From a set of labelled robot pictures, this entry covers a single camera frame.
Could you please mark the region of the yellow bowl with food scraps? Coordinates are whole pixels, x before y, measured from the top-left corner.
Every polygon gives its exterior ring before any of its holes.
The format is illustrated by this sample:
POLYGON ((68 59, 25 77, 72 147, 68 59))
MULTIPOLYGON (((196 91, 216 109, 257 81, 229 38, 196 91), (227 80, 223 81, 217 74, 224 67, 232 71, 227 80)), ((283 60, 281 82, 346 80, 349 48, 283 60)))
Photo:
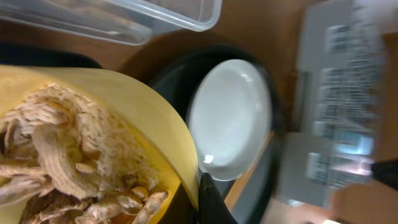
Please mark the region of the yellow bowl with food scraps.
POLYGON ((197 154, 190 132, 174 108, 142 82, 97 68, 1 66, 1 113, 44 84, 58 83, 128 120, 169 189, 152 223, 187 223, 198 211, 197 154))

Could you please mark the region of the wooden chopstick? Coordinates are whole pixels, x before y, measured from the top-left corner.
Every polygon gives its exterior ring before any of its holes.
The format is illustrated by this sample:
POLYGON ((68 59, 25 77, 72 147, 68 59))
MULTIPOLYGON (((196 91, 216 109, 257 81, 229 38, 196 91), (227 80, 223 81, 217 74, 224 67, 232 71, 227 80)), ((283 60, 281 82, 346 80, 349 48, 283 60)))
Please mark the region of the wooden chopstick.
POLYGON ((236 205, 245 186, 248 184, 249 179, 252 177, 256 167, 259 164, 259 161, 261 160, 262 156, 264 155, 273 136, 274 136, 274 131, 271 131, 264 143, 264 148, 260 151, 260 153, 254 159, 254 161, 250 165, 249 169, 246 172, 244 172, 239 178, 237 178, 233 182, 231 188, 228 190, 228 193, 226 194, 226 196, 224 198, 224 203, 230 212, 233 210, 233 208, 236 205))

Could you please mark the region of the blue plastic cup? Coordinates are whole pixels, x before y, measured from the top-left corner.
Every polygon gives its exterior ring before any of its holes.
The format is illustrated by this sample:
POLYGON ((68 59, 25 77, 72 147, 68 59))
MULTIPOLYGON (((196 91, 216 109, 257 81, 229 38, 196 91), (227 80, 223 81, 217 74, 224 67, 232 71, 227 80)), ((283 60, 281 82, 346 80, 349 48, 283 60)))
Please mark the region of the blue plastic cup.
POLYGON ((374 147, 374 138, 367 134, 346 131, 338 136, 334 143, 336 152, 368 156, 374 147))

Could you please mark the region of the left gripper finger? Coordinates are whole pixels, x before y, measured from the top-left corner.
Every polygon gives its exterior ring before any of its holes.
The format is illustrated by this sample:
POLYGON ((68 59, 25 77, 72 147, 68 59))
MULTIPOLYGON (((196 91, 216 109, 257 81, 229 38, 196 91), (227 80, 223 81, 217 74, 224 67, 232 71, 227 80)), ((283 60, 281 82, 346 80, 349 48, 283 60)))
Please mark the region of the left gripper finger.
POLYGON ((202 224, 238 224, 209 173, 203 173, 199 188, 199 216, 202 224))

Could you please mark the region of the grey ceramic plate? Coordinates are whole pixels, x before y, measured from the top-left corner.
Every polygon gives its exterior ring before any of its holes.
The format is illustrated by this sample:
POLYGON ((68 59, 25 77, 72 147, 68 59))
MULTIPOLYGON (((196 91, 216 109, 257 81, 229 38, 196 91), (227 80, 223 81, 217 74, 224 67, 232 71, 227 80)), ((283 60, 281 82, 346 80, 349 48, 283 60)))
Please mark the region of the grey ceramic plate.
POLYGON ((264 150, 272 115, 269 87, 253 63, 219 63, 198 85, 187 111, 200 170, 218 181, 241 177, 264 150))

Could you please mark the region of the pile of food scraps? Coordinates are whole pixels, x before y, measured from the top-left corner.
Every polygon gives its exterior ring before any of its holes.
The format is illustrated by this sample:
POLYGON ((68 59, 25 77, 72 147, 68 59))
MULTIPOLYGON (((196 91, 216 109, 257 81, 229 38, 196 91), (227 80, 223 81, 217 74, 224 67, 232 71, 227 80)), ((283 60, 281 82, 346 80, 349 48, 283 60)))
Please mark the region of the pile of food scraps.
POLYGON ((168 199, 128 123, 56 83, 1 117, 1 205, 21 223, 149 223, 168 199))

